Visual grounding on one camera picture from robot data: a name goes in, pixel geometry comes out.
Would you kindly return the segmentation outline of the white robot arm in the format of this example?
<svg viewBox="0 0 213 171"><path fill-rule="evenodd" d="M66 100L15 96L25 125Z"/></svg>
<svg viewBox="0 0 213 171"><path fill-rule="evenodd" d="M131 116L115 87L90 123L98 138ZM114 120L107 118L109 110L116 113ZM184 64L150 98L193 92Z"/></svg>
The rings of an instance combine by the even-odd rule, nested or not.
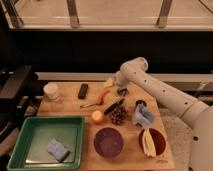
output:
<svg viewBox="0 0 213 171"><path fill-rule="evenodd" d="M143 57L124 62L113 82L126 88L132 82L175 113L193 129L188 171L213 171L213 106L147 74Z"/></svg>

